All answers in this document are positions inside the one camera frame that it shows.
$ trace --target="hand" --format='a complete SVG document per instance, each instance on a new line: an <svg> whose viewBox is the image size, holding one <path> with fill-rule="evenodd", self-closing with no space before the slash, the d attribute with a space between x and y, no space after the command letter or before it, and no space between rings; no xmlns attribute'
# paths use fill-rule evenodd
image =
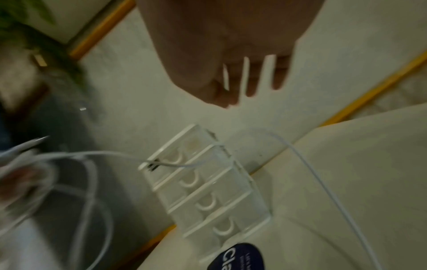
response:
<svg viewBox="0 0 427 270"><path fill-rule="evenodd" d="M264 58L276 55L272 88L289 71L296 40L323 0L137 0L156 51L172 82L223 108L236 105L244 58L250 62L246 96L256 94ZM223 69L229 75L227 91Z"/></svg>

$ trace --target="white tabletop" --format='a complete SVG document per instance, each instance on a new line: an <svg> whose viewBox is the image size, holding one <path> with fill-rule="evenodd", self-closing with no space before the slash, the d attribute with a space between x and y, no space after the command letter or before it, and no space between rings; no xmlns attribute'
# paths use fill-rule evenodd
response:
<svg viewBox="0 0 427 270"><path fill-rule="evenodd" d="M295 146L342 200L385 269L426 269L427 104L318 128ZM290 150L253 178L273 213L272 222L248 239L261 250L266 269L373 269ZM174 230L139 270L198 268Z"/></svg>

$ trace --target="dark blue label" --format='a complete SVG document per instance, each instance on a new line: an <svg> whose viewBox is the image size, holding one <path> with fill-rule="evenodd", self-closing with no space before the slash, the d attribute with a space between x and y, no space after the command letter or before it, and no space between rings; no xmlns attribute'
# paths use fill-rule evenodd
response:
<svg viewBox="0 0 427 270"><path fill-rule="evenodd" d="M264 261L254 245L240 243L219 254L208 270L264 270Z"/></svg>

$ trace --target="white wall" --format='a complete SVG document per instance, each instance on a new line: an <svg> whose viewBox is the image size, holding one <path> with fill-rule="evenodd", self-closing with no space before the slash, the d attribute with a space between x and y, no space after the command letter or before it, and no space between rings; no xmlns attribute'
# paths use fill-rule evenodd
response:
<svg viewBox="0 0 427 270"><path fill-rule="evenodd" d="M44 0L56 19L56 25L42 20L34 12L29 25L56 39L67 43L73 38L110 0Z"/></svg>
<svg viewBox="0 0 427 270"><path fill-rule="evenodd" d="M102 149L148 157L190 123L215 132L253 170L279 153L269 138L241 140L239 130L274 128L295 141L427 49L427 1L327 0L298 43L282 91L261 81L256 98L223 110L171 84L138 12L131 12L82 60L98 94L96 121L85 119ZM271 69L271 62L264 71ZM111 165L153 235L170 220L135 166Z"/></svg>

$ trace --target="mini drawer organizer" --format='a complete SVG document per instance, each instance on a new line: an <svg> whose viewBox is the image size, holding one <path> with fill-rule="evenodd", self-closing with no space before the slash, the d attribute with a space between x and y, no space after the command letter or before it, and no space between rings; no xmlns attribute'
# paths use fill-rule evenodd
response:
<svg viewBox="0 0 427 270"><path fill-rule="evenodd" d="M270 219L258 189L215 136L191 125L150 160L194 167L139 167L166 212L199 257L217 253L235 235L244 239Z"/></svg>

